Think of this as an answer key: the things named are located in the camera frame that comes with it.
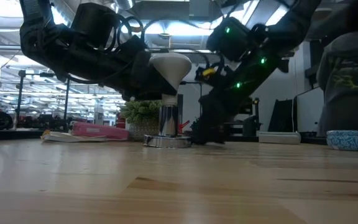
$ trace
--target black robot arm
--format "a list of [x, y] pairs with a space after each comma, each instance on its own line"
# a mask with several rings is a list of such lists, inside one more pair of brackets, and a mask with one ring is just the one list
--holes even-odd
[[[114, 51], [122, 16], [110, 8], [80, 4], [71, 27], [53, 21], [49, 0], [20, 0], [24, 23], [20, 29], [23, 54], [51, 68], [59, 79], [111, 87], [125, 100], [158, 100], [177, 91], [149, 65], [150, 52], [134, 35]], [[111, 31], [112, 45], [106, 48]], [[87, 79], [82, 80], [70, 74]]]
[[224, 142], [220, 125], [238, 114], [248, 97], [279, 68], [288, 72], [288, 61], [282, 58], [300, 45], [310, 27], [311, 16], [321, 0], [298, 0], [273, 26], [255, 25], [251, 30], [233, 17], [215, 28], [207, 48], [240, 62], [234, 71], [221, 75], [210, 68], [199, 68], [196, 79], [212, 84], [213, 89], [200, 99], [203, 113], [195, 143]]

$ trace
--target metal cylinder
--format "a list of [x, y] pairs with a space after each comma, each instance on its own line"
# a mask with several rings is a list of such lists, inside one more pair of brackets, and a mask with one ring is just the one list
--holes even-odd
[[114, 0], [114, 2], [121, 10], [128, 10], [135, 5], [135, 0]]
[[160, 108], [159, 135], [176, 137], [178, 135], [179, 110], [176, 105], [164, 105]]

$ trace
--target patterned bowl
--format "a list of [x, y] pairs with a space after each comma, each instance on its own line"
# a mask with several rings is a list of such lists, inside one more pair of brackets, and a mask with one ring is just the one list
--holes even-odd
[[358, 131], [328, 131], [327, 144], [337, 150], [358, 151]]

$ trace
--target potted plant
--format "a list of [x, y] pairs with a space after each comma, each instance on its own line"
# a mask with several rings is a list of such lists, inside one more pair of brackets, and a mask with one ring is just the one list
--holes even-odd
[[130, 101], [121, 109], [121, 115], [129, 123], [129, 132], [135, 141], [144, 135], [158, 134], [158, 117], [161, 101]]

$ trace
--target white funnel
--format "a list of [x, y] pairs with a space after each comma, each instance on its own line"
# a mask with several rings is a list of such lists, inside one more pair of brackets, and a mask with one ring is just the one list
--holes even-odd
[[[163, 53], [154, 55], [150, 59], [158, 72], [178, 90], [180, 82], [191, 70], [191, 61], [188, 57], [178, 53]], [[163, 105], [177, 105], [178, 96], [162, 95]]]

